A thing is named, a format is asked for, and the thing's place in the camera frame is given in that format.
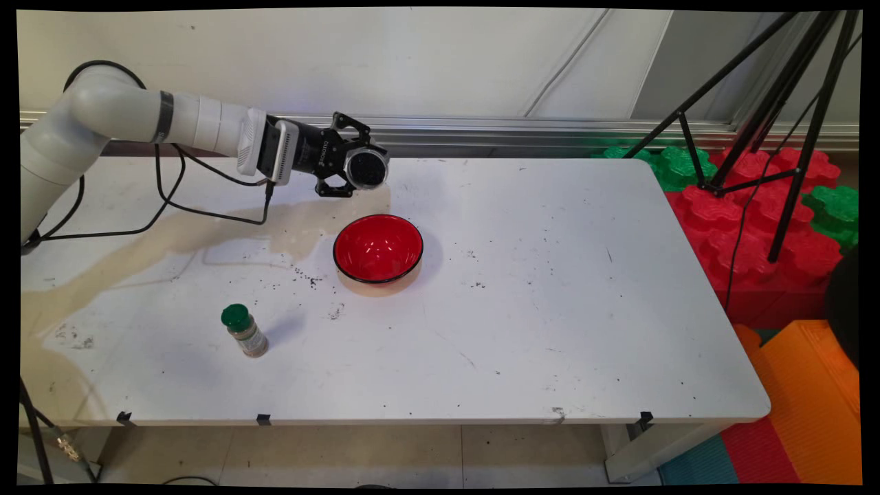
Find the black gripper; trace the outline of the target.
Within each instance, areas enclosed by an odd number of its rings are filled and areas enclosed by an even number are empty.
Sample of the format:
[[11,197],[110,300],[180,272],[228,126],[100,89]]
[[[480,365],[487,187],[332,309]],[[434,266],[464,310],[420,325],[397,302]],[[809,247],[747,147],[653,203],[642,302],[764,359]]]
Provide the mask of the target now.
[[[356,187],[343,172],[344,150],[370,147],[371,128],[339,111],[333,113],[332,129],[319,129],[301,122],[294,126],[298,131],[294,170],[318,178],[316,193],[320,197],[352,197]],[[356,136],[343,137],[342,132],[346,129],[354,129]]]

